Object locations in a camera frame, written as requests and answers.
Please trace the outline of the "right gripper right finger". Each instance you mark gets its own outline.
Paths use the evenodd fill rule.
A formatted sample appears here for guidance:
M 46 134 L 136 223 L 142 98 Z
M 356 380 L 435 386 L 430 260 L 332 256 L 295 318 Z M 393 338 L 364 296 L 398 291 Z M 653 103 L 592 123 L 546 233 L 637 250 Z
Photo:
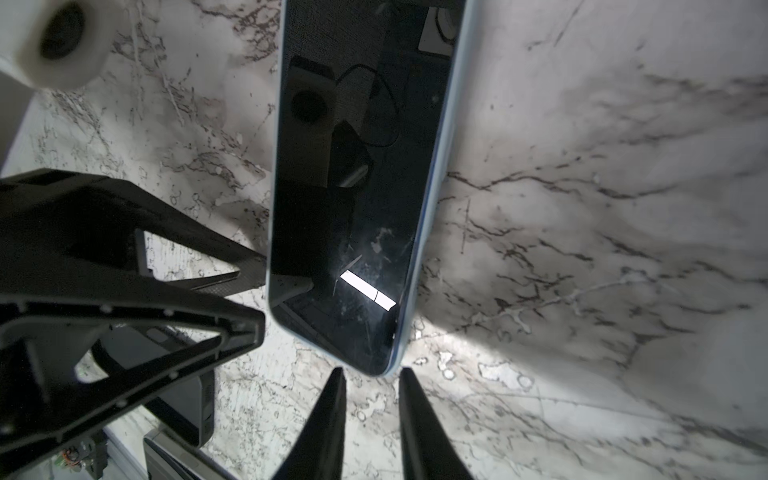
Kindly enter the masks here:
M 399 421 L 405 479 L 473 478 L 411 368 L 403 368 L 399 377 Z

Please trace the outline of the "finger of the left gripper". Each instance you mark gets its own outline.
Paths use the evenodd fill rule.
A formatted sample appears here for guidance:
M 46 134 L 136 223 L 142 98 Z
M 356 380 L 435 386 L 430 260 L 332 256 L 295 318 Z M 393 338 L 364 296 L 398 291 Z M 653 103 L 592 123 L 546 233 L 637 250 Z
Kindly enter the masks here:
M 150 277 L 152 233 L 231 266 L 230 273 L 175 281 L 226 297 L 264 286 L 267 260 L 137 185 L 102 175 L 38 169 L 1 181 L 1 237 Z
M 265 318 L 105 268 L 1 268 L 1 470 L 18 474 L 258 348 Z

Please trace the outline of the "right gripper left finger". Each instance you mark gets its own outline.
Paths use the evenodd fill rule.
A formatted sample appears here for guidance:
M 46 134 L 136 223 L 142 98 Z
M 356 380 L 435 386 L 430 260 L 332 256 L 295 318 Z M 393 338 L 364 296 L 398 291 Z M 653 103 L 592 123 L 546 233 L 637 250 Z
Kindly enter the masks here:
M 273 479 L 342 477 L 346 420 L 346 378 L 334 368 L 289 455 Z

